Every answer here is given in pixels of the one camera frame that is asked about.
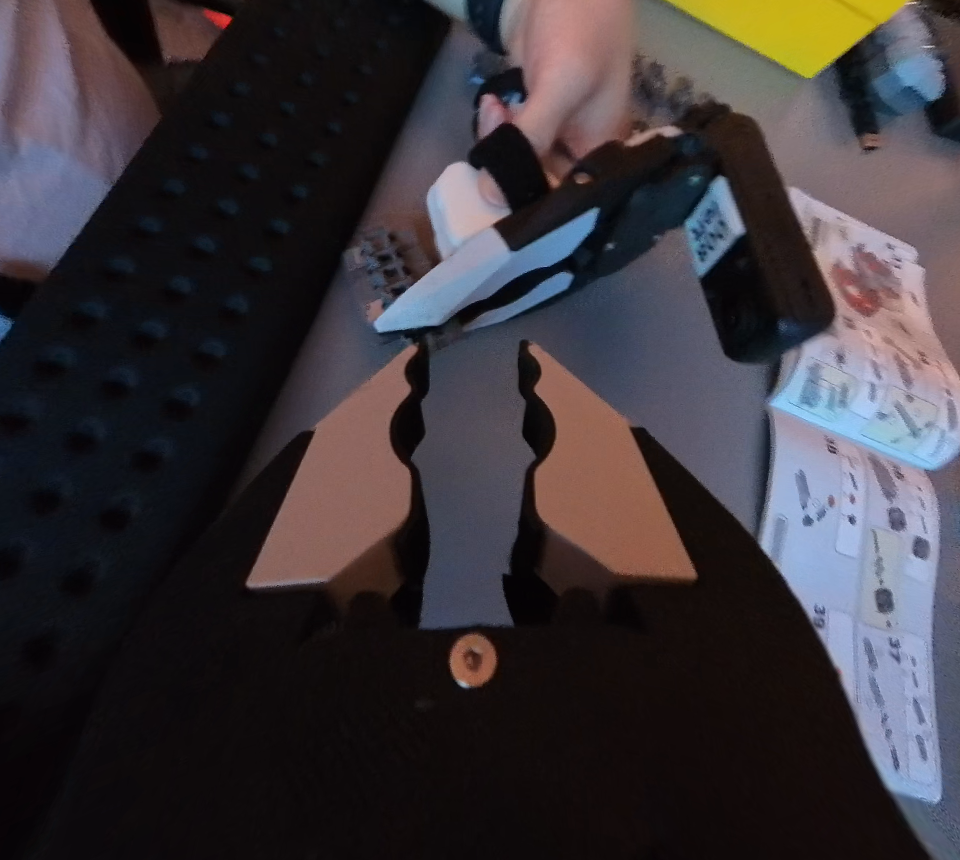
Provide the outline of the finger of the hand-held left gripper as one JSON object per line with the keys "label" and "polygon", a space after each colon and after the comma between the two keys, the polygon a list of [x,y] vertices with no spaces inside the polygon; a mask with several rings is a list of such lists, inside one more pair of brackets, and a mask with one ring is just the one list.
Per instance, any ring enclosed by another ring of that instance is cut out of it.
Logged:
{"label": "finger of the hand-held left gripper", "polygon": [[546,278],[537,284],[529,292],[524,294],[518,300],[505,302],[491,310],[481,312],[475,317],[467,320],[462,330],[466,333],[473,332],[482,328],[497,326],[520,316],[529,311],[544,306],[553,301],[559,295],[570,289],[572,284],[572,274],[568,271],[561,271]]}
{"label": "finger of the hand-held left gripper", "polygon": [[540,209],[506,216],[417,280],[373,321],[373,329],[390,334],[433,328],[518,300],[546,278],[570,272],[566,261],[598,219],[598,209],[560,220]]}

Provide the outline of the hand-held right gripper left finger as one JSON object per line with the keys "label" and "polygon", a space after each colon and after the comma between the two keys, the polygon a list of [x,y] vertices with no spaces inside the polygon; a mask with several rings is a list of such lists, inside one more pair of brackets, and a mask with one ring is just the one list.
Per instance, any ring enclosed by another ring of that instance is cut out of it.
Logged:
{"label": "hand-held right gripper left finger", "polygon": [[408,346],[310,430],[247,588],[403,587],[428,390],[428,350]]}

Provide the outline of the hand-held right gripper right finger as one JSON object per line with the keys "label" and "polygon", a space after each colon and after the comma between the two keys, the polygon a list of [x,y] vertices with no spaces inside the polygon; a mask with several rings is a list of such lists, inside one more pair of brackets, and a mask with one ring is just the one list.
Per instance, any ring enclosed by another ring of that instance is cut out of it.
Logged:
{"label": "hand-held right gripper right finger", "polygon": [[517,572],[546,585],[690,585],[697,571],[630,423],[523,341],[525,474]]}

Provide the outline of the row of grey track links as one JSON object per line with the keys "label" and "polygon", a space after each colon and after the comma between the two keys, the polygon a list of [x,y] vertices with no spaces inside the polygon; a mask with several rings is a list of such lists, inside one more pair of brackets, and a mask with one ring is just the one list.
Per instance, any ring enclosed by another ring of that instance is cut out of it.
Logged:
{"label": "row of grey track links", "polygon": [[630,127],[634,131],[679,127],[695,129],[732,107],[662,62],[634,53],[630,71]]}

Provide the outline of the grey desk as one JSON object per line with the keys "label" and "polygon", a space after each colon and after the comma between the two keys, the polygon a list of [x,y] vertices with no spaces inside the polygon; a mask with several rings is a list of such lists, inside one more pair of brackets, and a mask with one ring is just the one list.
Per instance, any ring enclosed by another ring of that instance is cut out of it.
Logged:
{"label": "grey desk", "polygon": [[[863,153],[834,76],[805,80],[661,0],[633,0],[637,50],[760,123],[779,170],[825,204],[913,245],[928,303],[958,368],[958,143],[921,111],[882,129]],[[467,149],[478,44],[454,26],[368,205],[377,221],[410,219],[429,185]],[[427,627],[506,624],[500,587],[517,528],[522,474],[521,339],[531,339],[630,420],[647,428],[747,529],[765,492],[767,368],[730,362],[714,336],[678,232],[631,266],[549,307],[441,350],[430,363],[426,437],[416,452],[431,524]],[[339,271],[248,458],[246,483],[396,352],[359,314]],[[958,462],[931,477],[942,539],[934,604],[934,671],[942,800],[908,800],[930,853],[958,858]]]}

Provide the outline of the person's left hand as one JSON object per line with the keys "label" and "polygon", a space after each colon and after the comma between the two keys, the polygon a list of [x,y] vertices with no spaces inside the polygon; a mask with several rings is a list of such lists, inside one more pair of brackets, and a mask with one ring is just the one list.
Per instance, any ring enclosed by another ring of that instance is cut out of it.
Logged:
{"label": "person's left hand", "polygon": [[504,0],[500,34],[522,69],[526,101],[481,99],[477,135],[505,123],[559,175],[594,148],[629,134],[635,18],[632,0]]}

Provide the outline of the open instruction booklet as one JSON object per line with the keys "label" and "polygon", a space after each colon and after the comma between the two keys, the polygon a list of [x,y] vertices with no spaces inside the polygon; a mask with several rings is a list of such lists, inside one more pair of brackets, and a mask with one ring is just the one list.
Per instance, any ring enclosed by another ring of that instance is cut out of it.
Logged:
{"label": "open instruction booklet", "polygon": [[916,249],[789,196],[836,315],[779,366],[758,541],[829,653],[887,788],[937,804],[930,471],[958,456],[958,372]]}

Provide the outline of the blue grey toy controller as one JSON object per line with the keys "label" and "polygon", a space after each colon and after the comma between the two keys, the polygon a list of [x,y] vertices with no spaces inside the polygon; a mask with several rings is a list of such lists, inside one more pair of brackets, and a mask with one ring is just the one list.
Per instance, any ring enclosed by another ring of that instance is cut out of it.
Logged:
{"label": "blue grey toy controller", "polygon": [[839,98],[863,150],[881,145],[882,124],[922,110],[936,132],[957,100],[956,78],[933,15],[908,1],[833,63]]}

